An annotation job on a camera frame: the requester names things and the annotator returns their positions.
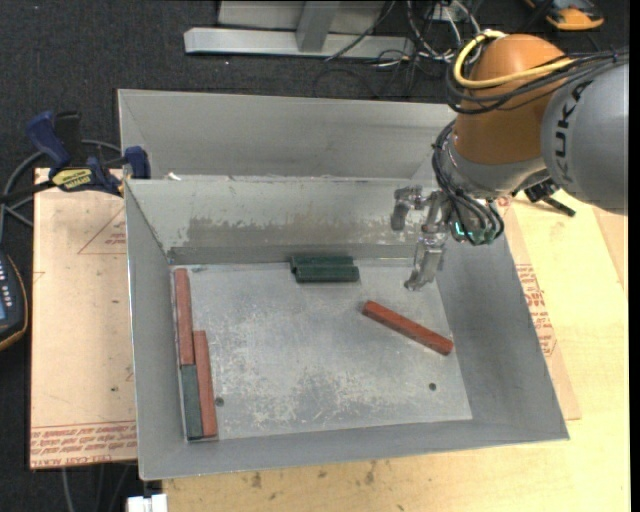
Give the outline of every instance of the black carpet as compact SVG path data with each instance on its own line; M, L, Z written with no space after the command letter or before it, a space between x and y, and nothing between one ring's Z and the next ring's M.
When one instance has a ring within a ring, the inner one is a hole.
M522 0L474 3L483 27L506 32L516 31L531 14ZM589 34L554 32L544 22L529 32L564 50L621 47L629 44L629 4L600 0L606 23ZM401 5L396 3L377 33L406 34ZM35 151L25 126L44 110L77 110L86 138L117 144L119 88L445 101L443 68L435 63L425 63L411 77L349 60L327 64L314 58L186 56L183 33L213 25L215 10L216 2L202 1L1 0L0 187ZM25 176L18 187L29 184ZM29 205L21 212L31 218ZM7 219L4 246L29 282L30 228ZM61 472L28 469L29 350L26 336L0 352L0 512L67 509ZM108 510L118 488L123 497L141 494L136 473L135 466L118 464L69 470L75 510ZM120 499L113 504L121 510Z

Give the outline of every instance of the black cable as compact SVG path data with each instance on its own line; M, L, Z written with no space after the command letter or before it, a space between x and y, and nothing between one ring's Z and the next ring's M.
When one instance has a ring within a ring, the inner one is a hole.
M69 479L67 476L67 468L62 468L62 488L64 490L64 499L67 504L67 510L69 512L75 512L73 505L73 498L71 497L71 490L69 489Z
M94 139L84 139L82 141L82 144L88 145L88 146L95 146L99 152L102 151L102 148L106 148L111 151L116 151L118 153L121 152L118 146L114 144L110 144L109 142L102 142ZM25 194L32 195L34 192L39 192L41 190L45 190L47 188L52 187L52 185L47 185L43 183L41 185L34 185L32 187L29 187L28 189L11 192L14 185L24 175L24 173L29 170L32 170L35 163L38 162L38 160L40 160L41 158L44 158L45 156L46 155L44 152L38 151L28 156L27 158L25 158L13 170L13 172L9 176L9 179L5 183L4 189L2 191L2 195L0 196L0 245L2 245L2 242L4 240L4 226L5 226L5 218L7 214L13 216L23 224L33 227L33 223L30 220L28 220L27 218L25 218L24 216L20 215L18 212L15 211L16 208L19 208L20 206L24 206L25 204L29 203L31 201L31 198L28 198L26 200L23 199L13 205L10 205L9 201L14 201L17 198L23 197Z
M447 196L451 205L451 211L455 212L457 222L459 223L464 238L474 246L489 244L504 232L504 221L502 220L498 210L495 208L493 200L487 199L486 206L481 204L479 201L476 201L464 192L464 190L455 185L451 176L444 172L442 166L441 154L444 151L445 143L453 129L453 125L454 122L449 123L445 129L440 132L436 139L436 143L434 144L432 166L436 176L436 181L438 182L440 189ZM482 232L482 239L475 239L471 236L471 233L464 221L465 216L463 215L463 210L467 211L468 215L471 215L478 222L479 229ZM458 240L456 235L459 235L459 233L456 232L454 224L451 222L451 218L447 222L449 223L449 227L454 238Z
M554 0L544 0L541 4L537 5L533 14L529 16L529 18L520 25L520 28L516 30L517 34L524 34L529 31L529 29L537 23L544 15L549 12L551 8L551 4L553 4Z
M111 503L109 503L109 508L107 509L107 512L113 512L114 507L116 506L116 503L120 498L120 491L122 491L122 487L124 486L124 481L130 469L131 469L131 466L126 465L124 470L122 471L122 474L120 475L120 479L118 480L118 484L116 485L116 489L113 492L113 498L111 498Z
M625 59L628 58L628 55L628 50L625 49L622 49L618 52L618 56L622 56ZM563 87L568 83L579 80L582 77L585 77L594 72L598 72L599 69L604 69L605 67L611 65L612 59L613 54L610 51L598 52L582 57L577 57L572 62L567 63L567 65L560 70L556 70L548 73L547 75L530 80L526 84L523 84L522 86L517 87L509 92L497 95L484 95L481 97L467 94L464 92L464 90L461 90L460 86L455 81L451 70L449 70L445 80L447 86L448 104L454 111L462 114L482 114L490 112L492 110L511 110L513 108L519 108L520 106L530 101L535 101L535 99L537 98L529 99L521 104L511 106L509 108L501 107L517 96L527 94L542 87L546 87L549 84L555 83L557 87L538 95L538 97L550 94L551 92L557 90L560 87ZM476 105L478 105L478 107L463 108L459 106L459 103L464 100L475 103Z
M342 48L340 51L334 53L333 55L331 55L330 57L327 57L324 61L325 62L330 62L334 59L337 59L338 57L342 57L345 53L347 53L349 50L353 49L358 43L360 43L360 41L362 41L365 37L367 37L368 35L370 35L375 28L380 25L380 23L382 23L382 21L389 16L389 13L391 12L391 10L393 9L393 6L395 5L395 0L389 2L389 5L387 6L386 10L382 10L380 11L380 15L378 16L378 18L376 19L376 21L373 23L373 25L371 25L367 30L365 30L362 34L360 34L358 37L356 37L353 41L351 41L351 43L349 43L347 46L345 46L344 48Z

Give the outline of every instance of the cable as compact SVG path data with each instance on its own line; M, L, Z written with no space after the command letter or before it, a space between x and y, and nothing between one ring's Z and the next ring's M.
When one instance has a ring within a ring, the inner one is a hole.
M75 512L73 506L73 499L71 498L71 491L69 490L69 480L67 478L67 468L62 468L62 488L64 489L64 499L67 502L67 510L69 512Z
M525 21L516 32L522 34L524 32L529 32L529 29L540 20L551 8L554 0L544 0L541 4L538 4L533 11L533 14L529 16L527 21Z
M109 142L102 142L99 140L95 140L95 139L84 139L82 141L82 144L87 145L87 146L94 146L98 149L99 152L101 152L102 148L106 148L109 149L111 151L115 151L117 153L121 153L121 150L118 146L114 145L114 144L110 144ZM9 201L13 201L19 197L21 197L23 195L23 192L25 194L33 194L34 192L38 192L40 190L44 190L46 188L50 188L50 185L45 185L42 184L40 185L34 185L33 187L29 188L28 190L25 191L17 191L12 193L11 190L14 187L14 185L16 184L16 182L22 177L22 175L28 171L31 170L34 166L34 164L40 160L41 158L45 157L45 153L42 151L38 151L36 153L33 153L32 155L28 156L27 158L25 158L11 173L11 175L9 176L9 179L7 180L4 189L2 191L2 200L3 202L0 204L0 245L2 245L2 242L4 240L4 227L5 227L5 217L7 214L11 215L12 217L14 217L15 219L17 219L18 221L20 221L22 224L25 224L29 227L33 227L33 222L31 222L29 219L27 219L26 217L24 217L23 215L21 215L20 213L18 213L16 211L16 209L28 204L31 202L32 197L27 197L25 199L21 199L20 201L18 201L15 204L9 205L8 202Z
M120 498L120 491L122 490L122 486L124 485L125 478L127 477L127 473L129 473L130 469L131 466L127 465L122 471L122 475L120 475L120 479L118 480L118 484L116 485L116 489L113 493L113 498L111 498L111 503L109 503L107 512L112 512L114 510L114 507L118 502L118 498Z
M365 37L367 37L369 34L371 34L375 30L375 28L378 25L380 25L380 23L382 23L382 21L389 15L391 10L393 9L393 6L395 5L395 3L396 3L395 0L389 2L389 5L387 6L387 9L385 11L380 11L380 16L378 16L378 18L373 23L373 25L371 25L367 30L365 30L362 34L360 34L353 41L351 41L351 43L349 43L347 46L342 48L342 50L334 53L330 57L327 57L324 61L325 62L330 62L330 61L332 61L334 59L337 59L338 57L342 57L349 50L353 49L358 43L360 43L360 41L362 41Z
M446 85L447 93L449 95L449 106L456 112L462 114L481 114L492 110L511 110L519 108L531 101L535 101L542 96L551 94L555 90L563 87L571 82L580 80L587 75L597 73L607 67L614 65L617 60L626 60L629 57L629 51L627 48L620 50L610 50L603 52L595 52L591 54L569 54L568 56L558 57L549 61L549 64L555 65L564 59L565 64L558 70L553 71L542 76L538 76L527 83L501 94L483 95L482 97L475 96L473 89L468 93L464 89L461 89L460 84L456 80L456 77L452 72L447 74ZM532 91L539 90L541 88L547 88L539 95L523 100L523 102L517 105L511 105L506 108L503 107L509 100L524 94L531 93ZM465 108L459 106L461 101L467 101L474 103L477 107Z
M474 246L490 244L504 232L504 221L495 208L493 200L487 199L486 205L481 204L456 186L442 166L441 155L449 143L449 134L453 130L454 123L455 121L449 123L438 135L432 156L432 166L438 186L447 196L452 213L455 213L455 218L450 215L447 219L449 229L456 240L459 240L459 236L462 235L467 242ZM465 219L475 221L478 224L477 237L472 234ZM457 229L456 223L460 226L462 233Z
M445 51L438 52L433 48L433 46L429 42L427 42L427 40L425 39L424 26L421 30L421 29L418 29L418 26L416 24L415 17L414 17L414 3L411 0L406 0L405 12L407 17L407 23L410 29L409 32L413 36L416 46L420 48L419 52L421 57L432 59L435 61L450 63L455 57L455 54L456 54L455 49L462 44L462 35L460 33L460 30L458 29L458 26L456 25L456 22L453 20L451 16L450 8L455 7L456 9L464 13L466 21L469 23L469 25L472 28L473 35L479 34L481 32L481 28L478 22L476 21L475 17L473 16L473 14L469 11L469 9L467 9L467 7L459 0L453 0L452 2L449 3L449 5L443 5L443 2L435 2L431 6L429 13L424 17L425 20L429 20L430 22L428 27L429 30L431 28L431 22L433 21L433 16L434 16L436 6L439 7L439 15L441 17L440 19L442 21L447 22L447 25L451 28L451 31L454 35L455 43L452 47L450 47ZM476 52L472 56L472 61L477 59L479 54L480 54L479 51Z

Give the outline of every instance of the wooden block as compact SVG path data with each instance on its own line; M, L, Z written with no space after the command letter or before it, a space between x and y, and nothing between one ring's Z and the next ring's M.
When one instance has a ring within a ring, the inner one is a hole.
M180 365L195 364L193 351L193 319L191 317L191 285L185 268L173 272L176 322L178 331L178 352Z
M187 439L202 437L202 413L200 411L200 392L198 374L194 364L185 364L180 368L182 378L182 403L184 404Z
M395 311L385 308L377 302L368 301L362 308L362 314L444 356L453 350L451 340L399 315Z
M211 377L211 361L209 360L209 344L205 331L194 331L193 348L198 373L198 390L200 391L200 411L202 415L202 436L218 435L218 420Z

